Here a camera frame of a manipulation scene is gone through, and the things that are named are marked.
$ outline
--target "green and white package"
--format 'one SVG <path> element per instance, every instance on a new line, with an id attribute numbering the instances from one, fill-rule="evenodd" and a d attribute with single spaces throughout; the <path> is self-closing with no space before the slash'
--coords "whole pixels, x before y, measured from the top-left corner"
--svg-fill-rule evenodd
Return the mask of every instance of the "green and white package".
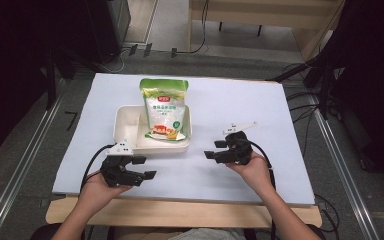
<path id="1" fill-rule="evenodd" d="M 142 79 L 140 90 L 149 123 L 147 137 L 172 141 L 186 138 L 182 127 L 187 89 L 185 80 Z"/>

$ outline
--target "white tabletop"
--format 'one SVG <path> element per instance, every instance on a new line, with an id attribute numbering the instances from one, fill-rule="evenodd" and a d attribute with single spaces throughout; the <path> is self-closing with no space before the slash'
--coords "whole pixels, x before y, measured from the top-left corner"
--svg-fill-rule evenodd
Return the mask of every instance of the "white tabletop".
<path id="1" fill-rule="evenodd" d="M 279 194 L 289 204 L 314 204 L 282 85 L 148 75 L 96 74 L 76 132 L 58 170 L 54 193 L 79 193 L 81 179 L 92 156 L 101 147 L 114 144 L 117 109 L 125 105 L 144 105 L 139 90 L 143 78 L 189 81 L 186 104 L 191 112 L 193 134 L 183 153 L 149 155 L 145 164 L 127 165 L 131 171 L 156 170 L 157 174 L 153 180 L 146 180 L 140 187 L 124 193 L 123 197 L 260 202 L 238 174 L 204 155 L 204 151 L 224 150 L 216 149 L 214 141 L 224 139 L 222 131 L 231 123 L 256 121 L 257 126 L 244 132 L 270 158 Z M 98 170 L 105 157 L 105 153 L 101 153 L 90 172 Z"/>

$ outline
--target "person's left hand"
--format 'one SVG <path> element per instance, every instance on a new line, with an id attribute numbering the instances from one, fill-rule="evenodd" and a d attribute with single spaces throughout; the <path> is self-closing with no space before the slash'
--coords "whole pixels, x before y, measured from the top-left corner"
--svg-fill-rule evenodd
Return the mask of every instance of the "person's left hand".
<path id="1" fill-rule="evenodd" d="M 121 193 L 131 189 L 132 186 L 120 185 L 109 187 L 104 176 L 98 173 L 90 177 L 80 193 L 76 207 L 87 211 L 92 217 L 95 213 L 104 208 L 112 199 Z"/>

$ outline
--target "white tray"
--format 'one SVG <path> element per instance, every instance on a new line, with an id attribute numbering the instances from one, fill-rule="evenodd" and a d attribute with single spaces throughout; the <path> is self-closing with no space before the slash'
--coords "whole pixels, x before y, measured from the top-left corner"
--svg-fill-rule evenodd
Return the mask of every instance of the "white tray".
<path id="1" fill-rule="evenodd" d="M 146 138 L 149 132 L 145 106 L 123 106 L 117 110 L 114 125 L 114 140 L 119 143 L 127 141 L 134 154 L 179 153 L 189 146 L 192 136 L 189 107 L 185 108 L 183 132 L 186 139 L 181 141 L 164 141 Z"/>

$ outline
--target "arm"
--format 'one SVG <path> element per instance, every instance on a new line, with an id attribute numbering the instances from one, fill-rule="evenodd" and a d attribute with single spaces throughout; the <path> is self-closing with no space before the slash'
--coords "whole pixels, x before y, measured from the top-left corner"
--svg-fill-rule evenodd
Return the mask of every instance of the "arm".
<path id="1" fill-rule="evenodd" d="M 253 152 L 247 165 L 227 163 L 226 166 L 241 175 L 265 203 L 282 239 L 319 239 L 277 194 L 263 156 Z"/>
<path id="2" fill-rule="evenodd" d="M 104 208 L 113 198 L 130 188 L 132 187 L 108 187 L 101 173 L 89 178 L 73 211 L 71 211 L 52 239 L 80 239 L 89 219 Z"/>

